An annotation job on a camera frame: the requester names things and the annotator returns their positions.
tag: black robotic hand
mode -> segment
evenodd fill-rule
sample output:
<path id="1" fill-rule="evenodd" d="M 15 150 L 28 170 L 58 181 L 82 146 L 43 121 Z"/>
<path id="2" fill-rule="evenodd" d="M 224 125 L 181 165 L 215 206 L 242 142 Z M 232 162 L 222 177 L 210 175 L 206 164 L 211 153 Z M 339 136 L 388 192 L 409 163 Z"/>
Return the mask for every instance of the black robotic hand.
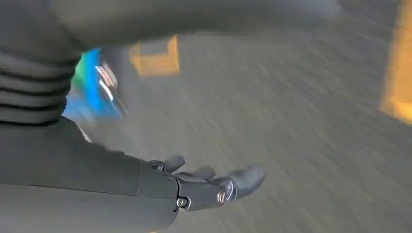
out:
<path id="1" fill-rule="evenodd" d="M 164 162 L 148 163 L 154 169 L 172 174 L 185 164 L 185 159 L 175 155 Z M 184 211 L 196 211 L 216 208 L 252 194 L 262 184 L 266 172 L 259 166 L 250 166 L 215 177 L 214 169 L 203 166 L 193 173 L 179 172 L 173 176 L 179 185 L 176 204 Z"/>

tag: yellow floor marking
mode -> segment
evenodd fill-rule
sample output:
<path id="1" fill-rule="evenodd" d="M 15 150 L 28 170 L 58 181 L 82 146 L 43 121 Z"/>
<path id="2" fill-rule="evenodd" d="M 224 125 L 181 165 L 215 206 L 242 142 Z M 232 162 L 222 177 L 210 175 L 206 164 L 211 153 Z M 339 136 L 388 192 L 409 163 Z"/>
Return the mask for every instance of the yellow floor marking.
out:
<path id="1" fill-rule="evenodd" d="M 179 73 L 177 35 L 169 40 L 166 54 L 142 55 L 140 44 L 135 44 L 130 50 L 130 61 L 141 77 Z"/>
<path id="2" fill-rule="evenodd" d="M 412 124 L 412 0 L 401 8 L 381 110 Z"/>

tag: concrete floor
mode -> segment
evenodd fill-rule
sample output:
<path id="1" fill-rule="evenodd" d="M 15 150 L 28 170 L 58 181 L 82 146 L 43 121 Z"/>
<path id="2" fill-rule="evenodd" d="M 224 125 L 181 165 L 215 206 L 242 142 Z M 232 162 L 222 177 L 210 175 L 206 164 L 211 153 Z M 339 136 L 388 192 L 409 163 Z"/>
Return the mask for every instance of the concrete floor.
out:
<path id="1" fill-rule="evenodd" d="M 378 110 L 400 1 L 342 2 L 342 24 L 310 39 L 181 36 L 180 75 L 119 74 L 129 115 L 105 144 L 269 174 L 251 197 L 181 213 L 168 232 L 412 232 L 412 128 Z"/>

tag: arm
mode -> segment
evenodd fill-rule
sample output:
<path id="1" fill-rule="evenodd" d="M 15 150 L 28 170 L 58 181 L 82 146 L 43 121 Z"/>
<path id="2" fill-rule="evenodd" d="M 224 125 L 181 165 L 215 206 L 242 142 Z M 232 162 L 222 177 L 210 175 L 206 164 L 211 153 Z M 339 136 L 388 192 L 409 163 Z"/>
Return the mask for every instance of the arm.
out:
<path id="1" fill-rule="evenodd" d="M 233 32 L 278 22 L 306 27 L 334 17 L 334 4 L 312 1 L 318 4 L 0 1 L 1 228 L 11 233 L 127 233 L 168 227 L 177 214 L 177 195 L 185 191 L 182 185 L 191 182 L 90 144 L 73 122 L 60 117 L 80 54 L 176 32 Z"/>

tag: green object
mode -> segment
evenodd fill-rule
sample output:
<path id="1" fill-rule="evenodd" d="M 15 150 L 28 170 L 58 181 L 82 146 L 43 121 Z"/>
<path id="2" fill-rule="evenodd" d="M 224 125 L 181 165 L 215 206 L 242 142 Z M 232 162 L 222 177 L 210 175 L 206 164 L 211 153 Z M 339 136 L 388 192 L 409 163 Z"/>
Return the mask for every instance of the green object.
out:
<path id="1" fill-rule="evenodd" d="M 76 66 L 76 71 L 71 81 L 78 88 L 83 88 L 86 84 L 86 59 L 84 54 Z"/>

